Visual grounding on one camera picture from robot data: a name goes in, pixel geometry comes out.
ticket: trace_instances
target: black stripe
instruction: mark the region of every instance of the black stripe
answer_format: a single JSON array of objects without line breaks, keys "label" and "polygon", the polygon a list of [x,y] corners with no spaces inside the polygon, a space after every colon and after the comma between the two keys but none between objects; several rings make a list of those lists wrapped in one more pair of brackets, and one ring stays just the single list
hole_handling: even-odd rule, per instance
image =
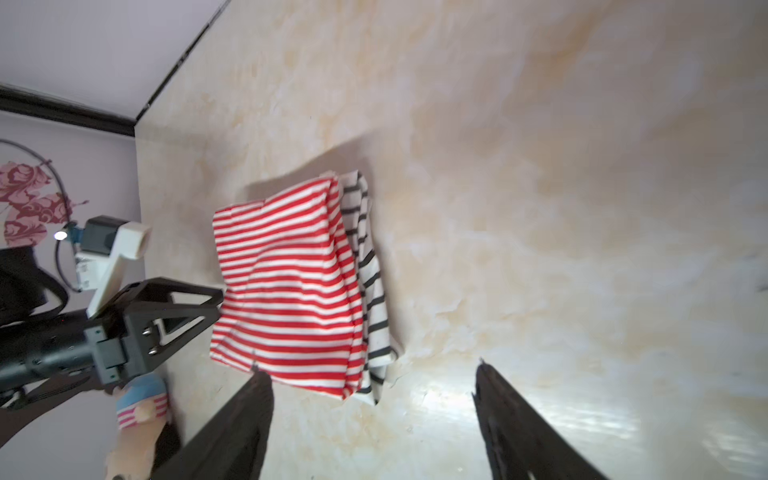
[{"label": "black stripe", "polygon": [[379,305],[380,303],[384,303],[384,295],[377,296],[375,299],[371,300],[371,303],[368,304],[368,311],[370,312],[372,307]]},{"label": "black stripe", "polygon": [[388,326],[389,326],[389,319],[386,319],[383,322],[375,323],[368,327],[368,335],[370,335],[371,333],[377,330],[385,329]]},{"label": "black stripe", "polygon": [[364,286],[365,288],[370,288],[370,287],[371,287],[371,285],[373,285],[373,282],[376,282],[376,281],[377,281],[377,280],[378,280],[378,279],[381,277],[381,275],[382,275],[382,273],[381,273],[381,272],[376,272],[376,273],[374,273],[372,277],[370,277],[368,280],[366,280],[366,281],[365,281],[365,283],[363,284],[363,286]]},{"label": "black stripe", "polygon": [[382,349],[374,350],[368,354],[368,360],[379,358],[380,356],[384,356],[384,355],[389,355],[389,352],[392,352],[391,346],[385,346]]},{"label": "black stripe", "polygon": [[369,263],[371,263],[371,260],[373,260],[373,257],[375,257],[376,254],[373,253],[373,249],[368,252],[368,255],[366,255],[366,258],[362,259],[362,262],[360,262],[360,265],[358,265],[358,268],[365,268]]}]

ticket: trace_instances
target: striped fabric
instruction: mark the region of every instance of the striped fabric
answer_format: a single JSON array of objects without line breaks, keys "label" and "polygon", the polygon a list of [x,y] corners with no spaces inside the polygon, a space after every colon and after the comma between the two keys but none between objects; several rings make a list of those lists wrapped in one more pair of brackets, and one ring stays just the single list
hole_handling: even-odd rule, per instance
[{"label": "striped fabric", "polygon": [[214,360],[340,399],[360,388],[362,299],[339,199],[326,174],[214,214],[227,285]]},{"label": "striped fabric", "polygon": [[[160,417],[164,417],[168,411],[168,394],[161,393],[160,395],[151,396],[149,398],[154,400],[154,408],[156,412],[155,418],[159,419]],[[118,427],[120,427],[120,429],[138,425],[136,417],[134,416],[136,405],[137,404],[135,403],[124,409],[118,410]]]},{"label": "striped fabric", "polygon": [[355,397],[375,405],[381,399],[386,366],[397,359],[389,338],[389,318],[386,311],[384,286],[379,259],[373,249],[369,222],[370,197],[364,176],[353,171],[339,176],[343,189],[341,212],[349,245],[357,267],[362,303],[362,331],[368,344],[368,355],[362,375],[362,385]]}]

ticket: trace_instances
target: floral pattern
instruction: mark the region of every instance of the floral pattern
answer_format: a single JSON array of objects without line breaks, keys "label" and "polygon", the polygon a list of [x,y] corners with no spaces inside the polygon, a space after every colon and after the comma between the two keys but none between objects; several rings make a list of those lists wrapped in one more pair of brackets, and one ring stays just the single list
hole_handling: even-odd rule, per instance
[{"label": "floral pattern", "polygon": [[51,178],[41,167],[8,162],[0,167],[0,202],[7,203],[3,235],[9,247],[35,246],[48,235],[47,224],[66,223],[77,205],[60,193],[40,196]]}]

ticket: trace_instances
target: marble surface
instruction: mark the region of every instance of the marble surface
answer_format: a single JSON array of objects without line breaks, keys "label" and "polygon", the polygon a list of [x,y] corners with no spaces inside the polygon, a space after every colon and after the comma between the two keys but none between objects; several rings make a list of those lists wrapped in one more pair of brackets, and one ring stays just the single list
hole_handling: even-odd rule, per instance
[{"label": "marble surface", "polygon": [[[359,167],[407,352],[375,408],[276,386],[263,478],[490,478],[481,357],[611,478],[768,477],[766,48],[749,0],[233,0],[137,126],[147,274]],[[245,381],[209,338],[187,439]]]}]

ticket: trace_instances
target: pink and white striped cloth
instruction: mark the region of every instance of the pink and white striped cloth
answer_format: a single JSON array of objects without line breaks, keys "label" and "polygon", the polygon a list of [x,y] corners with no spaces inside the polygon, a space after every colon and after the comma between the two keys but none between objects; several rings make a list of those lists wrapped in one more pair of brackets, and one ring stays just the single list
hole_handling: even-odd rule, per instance
[{"label": "pink and white striped cloth", "polygon": [[[168,412],[168,394],[161,393],[160,395],[155,395],[149,398],[154,401],[155,418],[159,419],[160,417],[165,417]],[[136,404],[126,407],[122,410],[118,410],[118,427],[120,429],[138,424],[136,421],[136,416],[134,415],[135,411]]]},{"label": "pink and white striped cloth", "polygon": [[360,388],[362,299],[328,173],[214,214],[227,292],[210,356],[340,399]]}]

